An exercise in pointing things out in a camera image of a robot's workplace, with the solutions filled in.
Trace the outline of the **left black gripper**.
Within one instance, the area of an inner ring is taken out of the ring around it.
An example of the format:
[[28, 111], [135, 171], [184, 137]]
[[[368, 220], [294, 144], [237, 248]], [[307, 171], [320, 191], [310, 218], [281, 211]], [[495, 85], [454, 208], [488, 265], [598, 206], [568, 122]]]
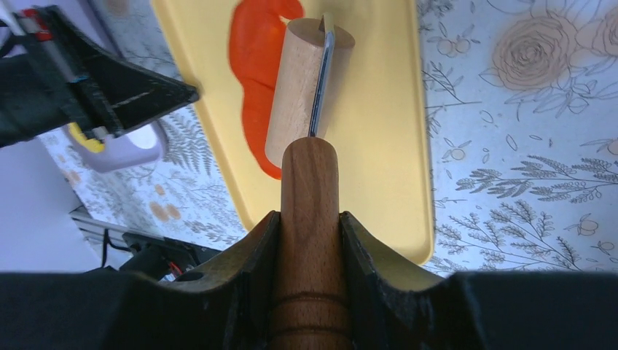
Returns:
[[121, 136], [199, 99], [196, 87], [117, 57], [59, 7], [12, 10], [29, 54], [1, 58], [1, 146], [76, 123], [90, 138]]

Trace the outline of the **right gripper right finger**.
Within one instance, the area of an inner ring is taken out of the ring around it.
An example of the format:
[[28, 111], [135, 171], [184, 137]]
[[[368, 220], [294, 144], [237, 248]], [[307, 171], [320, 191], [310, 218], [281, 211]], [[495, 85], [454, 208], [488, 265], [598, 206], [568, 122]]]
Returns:
[[615, 349], [617, 275], [430, 273], [340, 216], [356, 349]]

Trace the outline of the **wooden dough roller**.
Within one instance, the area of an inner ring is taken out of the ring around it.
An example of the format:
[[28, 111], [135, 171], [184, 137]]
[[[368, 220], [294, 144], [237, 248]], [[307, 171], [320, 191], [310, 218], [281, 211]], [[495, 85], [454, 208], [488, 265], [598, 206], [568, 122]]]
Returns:
[[331, 14], [288, 22], [265, 153], [281, 170], [271, 349], [351, 349], [337, 154], [320, 125], [336, 53], [355, 45]]

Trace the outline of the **yellow tray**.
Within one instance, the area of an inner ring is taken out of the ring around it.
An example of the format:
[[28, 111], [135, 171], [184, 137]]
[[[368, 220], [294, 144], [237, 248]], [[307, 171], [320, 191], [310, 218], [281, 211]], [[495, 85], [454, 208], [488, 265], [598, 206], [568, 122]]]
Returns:
[[[356, 41], [326, 140], [339, 162], [340, 208], [374, 237], [424, 264], [434, 251], [434, 207], [415, 8], [409, 1], [304, 1], [330, 12]], [[227, 59], [234, 1], [153, 1], [239, 220], [252, 229], [280, 206], [281, 184], [258, 166], [243, 135], [241, 86]]]

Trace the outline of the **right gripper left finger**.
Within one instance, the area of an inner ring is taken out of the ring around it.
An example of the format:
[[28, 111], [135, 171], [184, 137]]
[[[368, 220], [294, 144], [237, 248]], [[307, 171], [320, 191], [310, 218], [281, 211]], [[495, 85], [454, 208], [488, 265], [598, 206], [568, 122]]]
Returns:
[[3, 349], [265, 349], [280, 214], [177, 281], [3, 273]]

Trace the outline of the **red dough ball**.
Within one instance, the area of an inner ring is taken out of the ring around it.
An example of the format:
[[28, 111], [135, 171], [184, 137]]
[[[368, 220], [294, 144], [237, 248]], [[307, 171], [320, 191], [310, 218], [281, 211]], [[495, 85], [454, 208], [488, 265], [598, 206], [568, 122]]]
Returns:
[[267, 159], [265, 144], [286, 32], [284, 21], [303, 16], [297, 0], [240, 1], [232, 12], [228, 61], [243, 89], [243, 133], [259, 167], [274, 179], [281, 178], [281, 170]]

